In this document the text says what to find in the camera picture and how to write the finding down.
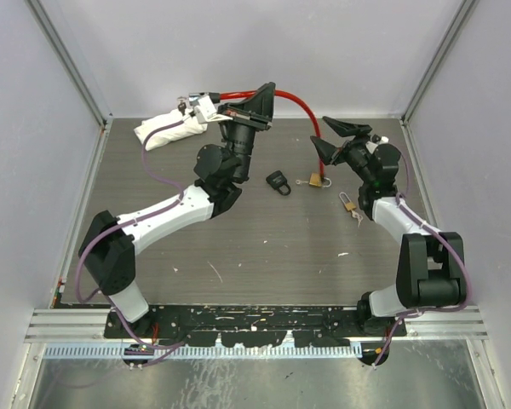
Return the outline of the large brass padlock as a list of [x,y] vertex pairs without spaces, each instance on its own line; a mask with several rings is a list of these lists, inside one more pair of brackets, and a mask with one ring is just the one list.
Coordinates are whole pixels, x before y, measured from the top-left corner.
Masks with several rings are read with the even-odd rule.
[[330,187],[331,184],[332,184],[331,179],[322,176],[319,173],[312,173],[308,180],[308,185],[311,187],[327,188]]

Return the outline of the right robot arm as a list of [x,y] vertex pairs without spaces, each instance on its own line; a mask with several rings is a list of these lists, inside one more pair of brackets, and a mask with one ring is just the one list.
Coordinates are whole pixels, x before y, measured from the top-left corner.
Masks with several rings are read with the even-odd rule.
[[358,302],[356,323],[360,331],[374,336],[386,326],[387,318],[464,309],[471,282],[462,237],[435,228],[407,205],[396,184],[401,151],[387,138],[373,134],[367,124],[330,117],[324,122],[344,143],[335,146],[312,137],[320,160],[325,165],[347,164],[353,170],[362,181],[359,208],[399,244],[394,283],[364,294]]

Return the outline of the white cloth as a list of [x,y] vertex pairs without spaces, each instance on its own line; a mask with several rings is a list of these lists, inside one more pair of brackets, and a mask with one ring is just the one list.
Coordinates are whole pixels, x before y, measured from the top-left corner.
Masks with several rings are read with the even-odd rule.
[[191,108],[186,108],[185,112],[174,109],[169,113],[142,120],[141,124],[134,128],[134,133],[141,144],[152,135],[146,143],[146,150],[151,151],[174,141],[202,135],[207,128],[207,124],[198,122]]

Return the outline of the small brass padlock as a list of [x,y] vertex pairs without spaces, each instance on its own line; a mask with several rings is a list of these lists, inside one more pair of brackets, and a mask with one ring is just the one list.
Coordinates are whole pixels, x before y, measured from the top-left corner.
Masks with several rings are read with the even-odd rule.
[[339,192],[338,196],[347,212],[356,211],[357,209],[356,204],[349,198],[349,196],[345,192]]

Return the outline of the black padlock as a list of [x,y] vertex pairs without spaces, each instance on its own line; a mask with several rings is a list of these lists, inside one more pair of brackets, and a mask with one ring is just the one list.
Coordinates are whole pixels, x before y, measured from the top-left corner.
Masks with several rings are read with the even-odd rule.
[[281,170],[275,170],[266,177],[267,184],[282,196],[291,194],[291,187]]

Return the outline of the cable lock keys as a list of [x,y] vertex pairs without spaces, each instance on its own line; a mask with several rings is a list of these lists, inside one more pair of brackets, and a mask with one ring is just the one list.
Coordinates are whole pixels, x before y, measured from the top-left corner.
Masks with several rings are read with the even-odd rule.
[[181,113],[181,116],[185,116],[186,115],[186,110],[187,110],[187,101],[186,101],[186,99],[183,98],[183,97],[180,97],[177,102],[178,102],[178,104],[177,104],[178,111]]

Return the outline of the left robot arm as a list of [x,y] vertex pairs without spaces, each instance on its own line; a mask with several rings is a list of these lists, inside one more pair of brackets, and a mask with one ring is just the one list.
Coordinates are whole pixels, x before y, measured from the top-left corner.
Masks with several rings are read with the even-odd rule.
[[94,216],[79,248],[100,291],[123,317],[123,328],[145,337],[153,328],[149,305],[135,282],[136,258],[148,246],[197,222],[229,211],[248,181],[256,133],[272,126],[276,85],[265,83],[240,102],[221,103],[218,95],[192,96],[192,115],[200,124],[216,122],[220,145],[207,144],[197,154],[195,182],[174,197],[143,210]]

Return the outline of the red cable lock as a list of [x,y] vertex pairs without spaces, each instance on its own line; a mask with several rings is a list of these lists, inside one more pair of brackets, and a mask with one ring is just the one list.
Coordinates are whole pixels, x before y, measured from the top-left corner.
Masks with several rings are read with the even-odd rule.
[[[188,95],[188,99],[189,99],[189,101],[195,101],[200,97],[208,95],[210,97],[210,99],[215,104],[217,104],[217,103],[219,103],[221,101],[225,101],[225,100],[238,100],[238,99],[242,99],[242,98],[248,98],[248,97],[251,97],[254,93],[255,93],[254,90],[233,91],[233,92],[226,92],[226,93],[194,92],[194,93],[190,93]],[[315,136],[318,137],[319,139],[322,138],[321,130],[319,127],[319,122],[318,122],[315,114],[313,113],[312,109],[308,106],[308,104],[305,101],[303,101],[298,96],[291,94],[290,92],[283,91],[280,89],[277,89],[275,91],[275,95],[279,98],[284,98],[288,101],[292,101],[295,104],[297,104],[297,106],[299,106],[306,113],[306,115],[308,115],[309,119],[311,120]],[[324,163],[320,159],[319,160],[319,186],[320,187],[324,186],[324,179],[325,179]]]

